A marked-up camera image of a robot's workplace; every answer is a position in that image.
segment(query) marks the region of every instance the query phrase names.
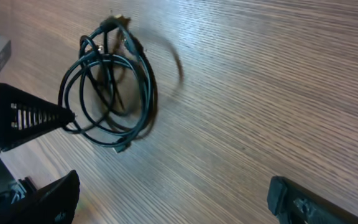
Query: coiled cable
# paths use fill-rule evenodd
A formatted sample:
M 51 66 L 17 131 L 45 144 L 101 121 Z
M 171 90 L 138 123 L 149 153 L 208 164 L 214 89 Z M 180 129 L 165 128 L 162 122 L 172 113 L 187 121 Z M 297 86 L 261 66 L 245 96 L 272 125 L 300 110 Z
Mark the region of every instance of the coiled cable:
M 126 49 L 134 56 L 134 60 L 128 59 L 121 55 L 110 54 L 108 46 L 108 33 L 114 29 L 119 29 L 119 32 L 124 37 L 124 45 Z M 93 39 L 103 34 L 103 52 L 99 52 L 99 47 L 95 44 Z M 77 121 L 73 124 L 75 129 L 70 129 L 67 126 L 63 127 L 65 131 L 72 134 L 82 134 L 91 142 L 104 147 L 113 147 L 116 152 L 121 152 L 126 149 L 131 141 L 133 141 L 138 134 L 145 129 L 150 122 L 152 122 L 157 111 L 157 85 L 155 82 L 152 68 L 147 60 L 143 47 L 140 42 L 130 33 L 115 17 L 109 17 L 103 21 L 100 26 L 89 36 L 82 36 L 80 40 L 79 59 L 67 70 L 62 79 L 59 89 L 58 105 L 70 109 L 69 93 L 77 79 L 80 79 L 80 105 L 86 119 L 91 123 L 87 127 L 80 127 Z M 99 65 L 100 74 L 103 81 L 97 81 L 91 72 L 91 68 Z M 124 107 L 121 100 L 121 95 L 117 89 L 117 81 L 114 78 L 113 66 L 119 65 L 124 68 L 132 70 L 139 86 L 140 93 L 140 118 L 133 128 L 128 128 L 123 125 L 110 120 L 114 128 L 105 128 L 101 125 L 103 121 L 109 118 L 111 113 L 118 116 L 127 116 L 131 111 L 124 112 L 113 109 L 114 104 L 118 102 L 121 107 Z M 73 71 L 80 67 L 81 69 L 73 75 Z M 93 89 L 99 96 L 102 104 L 107 108 L 99 119 L 93 119 L 85 106 L 84 101 L 84 85 L 86 78 L 91 82 Z M 109 99 L 105 99 L 102 94 L 102 89 L 108 91 Z M 118 140 L 112 142 L 101 142 L 94 137 L 87 134 L 88 131 L 98 128 L 105 133 L 118 137 Z

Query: black object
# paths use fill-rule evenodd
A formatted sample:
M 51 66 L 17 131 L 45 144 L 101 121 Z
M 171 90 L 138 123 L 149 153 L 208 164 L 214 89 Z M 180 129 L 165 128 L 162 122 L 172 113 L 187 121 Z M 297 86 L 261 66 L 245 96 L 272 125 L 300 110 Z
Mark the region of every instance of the black object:
M 0 224 L 69 224 L 74 219 L 79 195 L 80 180 L 72 170 L 9 208 L 0 210 Z
M 124 45 L 128 51 L 133 54 L 135 60 L 109 53 L 108 33 L 117 28 L 124 37 Z M 104 36 L 103 52 L 99 52 L 99 47 L 93 41 L 93 39 L 100 34 L 103 34 Z M 131 141 L 134 140 L 143 129 L 145 129 L 149 124 L 152 124 L 153 116 L 157 110 L 157 85 L 153 70 L 149 61 L 146 59 L 140 42 L 134 38 L 133 35 L 120 23 L 119 19 L 115 17 L 109 17 L 103 21 L 100 24 L 100 27 L 97 28 L 90 36 L 82 36 L 80 45 L 79 59 L 68 69 L 63 77 L 62 84 L 60 85 L 58 105 L 63 106 L 64 100 L 65 107 L 70 109 L 68 94 L 74 82 L 80 78 L 81 109 L 91 125 L 82 128 L 76 121 L 74 121 L 75 129 L 64 127 L 64 130 L 72 134 L 82 134 L 95 144 L 104 147 L 113 147 L 116 152 L 121 152 L 129 146 Z M 85 52 L 85 48 L 87 48 L 87 46 L 90 46 L 91 50 Z M 104 79 L 101 82 L 95 79 L 91 71 L 91 68 L 97 65 L 99 65 L 100 73 Z M 128 108 L 125 112 L 113 109 L 113 105 L 116 103 L 116 98 L 118 99 L 121 107 L 124 109 L 120 93 L 117 89 L 116 79 L 114 78 L 114 71 L 112 69 L 113 66 L 116 65 L 131 69 L 134 72 L 139 84 L 141 115 L 137 124 L 133 128 L 120 125 L 111 119 L 111 129 L 105 128 L 101 125 L 103 121 L 109 118 L 111 113 L 117 116 L 127 116 L 131 112 Z M 81 67 L 81 70 L 78 71 L 70 81 L 68 81 L 69 77 L 77 67 Z M 95 92 L 100 97 L 101 102 L 107 108 L 107 111 L 102 115 L 102 117 L 96 120 L 91 118 L 84 103 L 84 84 L 86 78 L 89 79 Z M 108 91 L 108 100 L 105 99 L 101 90 Z M 116 136 L 117 140 L 112 140 L 111 142 L 101 142 L 96 140 L 87 134 L 87 132 L 93 128 L 99 128 L 105 133 Z
M 280 224 L 358 223 L 357 216 L 285 177 L 272 177 L 267 203 Z
M 0 152 L 65 126 L 74 118 L 68 109 L 0 83 Z

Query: slotted black plastic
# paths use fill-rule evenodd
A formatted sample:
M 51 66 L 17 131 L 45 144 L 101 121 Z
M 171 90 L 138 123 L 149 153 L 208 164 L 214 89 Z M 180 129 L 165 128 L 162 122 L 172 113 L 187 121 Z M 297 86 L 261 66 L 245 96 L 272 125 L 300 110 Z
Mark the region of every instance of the slotted black plastic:
M 66 126 L 74 118 L 66 108 L 0 83 L 0 151 Z

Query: wooden table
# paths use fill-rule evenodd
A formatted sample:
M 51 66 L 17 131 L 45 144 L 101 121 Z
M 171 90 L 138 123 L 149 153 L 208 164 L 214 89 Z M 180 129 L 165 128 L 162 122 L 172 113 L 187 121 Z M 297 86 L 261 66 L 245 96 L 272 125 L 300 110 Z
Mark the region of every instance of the wooden table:
M 77 170 L 75 223 L 278 223 L 273 175 L 358 216 L 358 1 L 0 0 L 0 82 L 56 103 L 80 36 L 119 13 L 155 70 L 153 131 L 116 154 L 57 130 L 1 154 L 14 177 Z

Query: wire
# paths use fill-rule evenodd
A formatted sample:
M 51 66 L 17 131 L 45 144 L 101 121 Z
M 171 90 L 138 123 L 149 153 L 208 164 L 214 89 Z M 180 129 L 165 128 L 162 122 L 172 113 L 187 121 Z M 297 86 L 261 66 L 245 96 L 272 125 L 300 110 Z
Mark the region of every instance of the wire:
M 108 33 L 114 29 L 119 29 L 124 36 L 124 44 L 127 50 L 134 56 L 135 60 L 109 53 Z M 96 36 L 101 34 L 103 34 L 104 52 L 99 52 L 99 47 L 93 41 Z M 64 101 L 65 107 L 70 109 L 68 100 L 69 93 L 74 82 L 80 79 L 80 105 L 86 119 L 91 124 L 87 127 L 80 127 L 78 122 L 74 120 L 73 124 L 75 129 L 70 129 L 67 126 L 63 127 L 63 129 L 68 133 L 82 134 L 85 138 L 99 146 L 113 147 L 116 152 L 121 152 L 152 122 L 155 116 L 157 109 L 157 86 L 152 68 L 143 52 L 143 47 L 140 42 L 128 32 L 115 17 L 109 17 L 103 21 L 100 27 L 90 36 L 82 36 L 80 45 L 79 59 L 68 69 L 62 79 L 58 95 L 58 105 L 63 106 Z M 91 50 L 85 52 L 87 46 L 90 46 Z M 103 81 L 97 81 L 92 74 L 91 68 L 97 65 L 99 65 Z M 122 104 L 121 94 L 117 89 L 116 79 L 114 78 L 113 67 L 115 65 L 132 70 L 138 82 L 141 113 L 139 120 L 133 128 L 120 125 L 110 118 L 111 113 L 121 117 L 125 117 L 131 113 L 131 110 L 128 108 L 124 112 L 113 109 L 113 106 L 117 103 L 117 99 L 121 108 L 125 109 Z M 74 70 L 78 67 L 81 69 L 73 75 Z M 107 108 L 103 115 L 96 120 L 90 116 L 85 106 L 84 85 L 86 79 L 91 82 L 102 104 Z M 103 96 L 102 90 L 108 91 L 108 100 Z M 101 123 L 107 119 L 110 119 L 111 129 L 101 125 Z M 98 128 L 112 136 L 117 136 L 119 139 L 112 142 L 101 142 L 87 134 L 88 131 L 94 128 Z

